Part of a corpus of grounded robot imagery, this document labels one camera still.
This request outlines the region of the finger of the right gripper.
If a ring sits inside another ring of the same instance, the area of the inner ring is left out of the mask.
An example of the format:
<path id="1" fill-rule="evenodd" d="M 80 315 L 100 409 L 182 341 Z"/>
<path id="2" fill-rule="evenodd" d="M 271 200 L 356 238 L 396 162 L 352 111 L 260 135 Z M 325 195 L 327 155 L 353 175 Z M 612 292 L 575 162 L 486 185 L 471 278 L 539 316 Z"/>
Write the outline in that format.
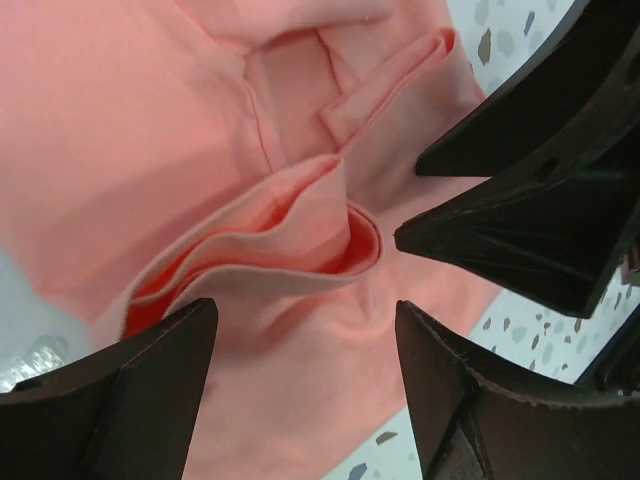
<path id="1" fill-rule="evenodd" d="M 639 231 L 639 156 L 523 162 L 405 222 L 399 250 L 587 318 Z"/>
<path id="2" fill-rule="evenodd" d="M 421 177 L 490 177 L 572 157 L 639 110 L 639 4 L 576 1 L 531 57 L 421 153 Z"/>

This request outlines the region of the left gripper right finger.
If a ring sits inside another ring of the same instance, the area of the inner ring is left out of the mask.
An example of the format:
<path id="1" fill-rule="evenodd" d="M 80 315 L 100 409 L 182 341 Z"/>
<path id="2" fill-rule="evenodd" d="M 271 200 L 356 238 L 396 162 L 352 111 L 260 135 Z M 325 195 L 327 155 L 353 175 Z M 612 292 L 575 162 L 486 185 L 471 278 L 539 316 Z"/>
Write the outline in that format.
<path id="1" fill-rule="evenodd" d="M 523 368 L 408 301 L 395 332 L 423 478 L 638 478 L 637 398 Z"/>

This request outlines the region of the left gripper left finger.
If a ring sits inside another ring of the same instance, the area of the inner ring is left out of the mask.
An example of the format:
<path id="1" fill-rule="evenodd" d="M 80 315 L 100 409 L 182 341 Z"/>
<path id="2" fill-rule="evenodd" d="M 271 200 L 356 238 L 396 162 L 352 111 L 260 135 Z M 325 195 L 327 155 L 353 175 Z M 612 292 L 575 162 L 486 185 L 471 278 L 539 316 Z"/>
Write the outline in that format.
<path id="1" fill-rule="evenodd" d="M 198 299 L 2 394 L 2 478 L 181 478 L 217 321 L 215 302 Z"/>

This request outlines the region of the salmon pink t shirt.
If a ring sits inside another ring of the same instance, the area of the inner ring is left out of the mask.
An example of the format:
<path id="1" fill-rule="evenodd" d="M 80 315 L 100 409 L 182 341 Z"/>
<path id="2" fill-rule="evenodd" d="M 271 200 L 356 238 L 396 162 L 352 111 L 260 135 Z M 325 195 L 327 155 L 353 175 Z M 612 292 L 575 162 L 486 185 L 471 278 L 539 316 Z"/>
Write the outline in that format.
<path id="1" fill-rule="evenodd" d="M 1 248 L 97 347 L 214 299 L 185 477 L 319 479 L 405 406 L 396 303 L 497 295 L 393 242 L 483 98 L 443 1 L 5 1 Z"/>

